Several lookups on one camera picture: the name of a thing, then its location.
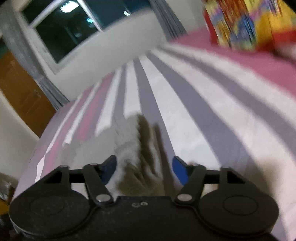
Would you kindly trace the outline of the grey pants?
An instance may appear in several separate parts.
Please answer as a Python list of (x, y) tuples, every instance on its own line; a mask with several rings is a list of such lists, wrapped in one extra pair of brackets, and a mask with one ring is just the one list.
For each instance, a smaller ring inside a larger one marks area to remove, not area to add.
[(160, 129), (141, 114), (117, 118), (98, 136), (66, 144), (55, 164), (81, 169), (87, 164), (101, 164), (111, 155), (116, 156), (117, 167), (107, 189), (114, 198), (175, 195)]

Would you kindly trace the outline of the pink grey striped bed sheet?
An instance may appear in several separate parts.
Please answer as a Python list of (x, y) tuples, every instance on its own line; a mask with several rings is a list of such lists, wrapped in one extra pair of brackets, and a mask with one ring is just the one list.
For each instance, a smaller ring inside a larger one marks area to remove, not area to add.
[(16, 195), (61, 165), (63, 150), (103, 147), (102, 132), (134, 114), (156, 128), (165, 163), (231, 167), (271, 193), (273, 234), (295, 240), (295, 65), (212, 45), (206, 29), (123, 64), (57, 111)]

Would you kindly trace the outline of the brown wooden door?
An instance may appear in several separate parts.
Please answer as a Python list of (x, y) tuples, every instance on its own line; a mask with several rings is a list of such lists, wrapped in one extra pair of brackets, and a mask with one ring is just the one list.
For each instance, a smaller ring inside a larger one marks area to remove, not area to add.
[(56, 110), (10, 51), (1, 57), (1, 90), (25, 124), (41, 137)]

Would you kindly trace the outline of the grey curtain right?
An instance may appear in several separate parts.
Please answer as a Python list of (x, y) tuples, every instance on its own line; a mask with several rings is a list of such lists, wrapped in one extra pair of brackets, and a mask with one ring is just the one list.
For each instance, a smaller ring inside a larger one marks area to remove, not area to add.
[(175, 40), (187, 33), (165, 0), (149, 0), (167, 41)]

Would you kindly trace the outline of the grey curtain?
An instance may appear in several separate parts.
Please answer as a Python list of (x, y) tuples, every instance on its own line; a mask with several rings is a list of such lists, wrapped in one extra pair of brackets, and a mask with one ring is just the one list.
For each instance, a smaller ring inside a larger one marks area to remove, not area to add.
[(40, 87), (55, 110), (65, 106), (69, 100), (46, 76), (8, 2), (1, 5), (1, 32), (8, 49)]
[(167, 41), (175, 40), (187, 33), (165, 0), (149, 0)]

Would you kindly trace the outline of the white framed window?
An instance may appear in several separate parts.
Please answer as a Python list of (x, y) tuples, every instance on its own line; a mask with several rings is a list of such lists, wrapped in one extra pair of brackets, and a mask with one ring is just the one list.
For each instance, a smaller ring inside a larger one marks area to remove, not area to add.
[(18, 14), (53, 74), (97, 36), (142, 48), (163, 39), (151, 1), (23, 1)]

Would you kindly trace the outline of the grey curtain left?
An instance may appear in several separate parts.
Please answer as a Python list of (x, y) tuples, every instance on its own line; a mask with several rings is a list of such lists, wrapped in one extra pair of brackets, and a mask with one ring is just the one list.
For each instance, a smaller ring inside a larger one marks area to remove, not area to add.
[(1, 5), (1, 32), (8, 49), (40, 87), (55, 110), (65, 106), (69, 100), (46, 76), (8, 2)]

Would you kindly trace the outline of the colourful yellow red blanket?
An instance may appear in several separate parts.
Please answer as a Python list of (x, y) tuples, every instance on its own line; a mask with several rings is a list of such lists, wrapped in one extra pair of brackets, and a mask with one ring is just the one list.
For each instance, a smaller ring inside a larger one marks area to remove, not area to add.
[(295, 11), (284, 1), (203, 1), (213, 44), (243, 51), (273, 51), (295, 43)]

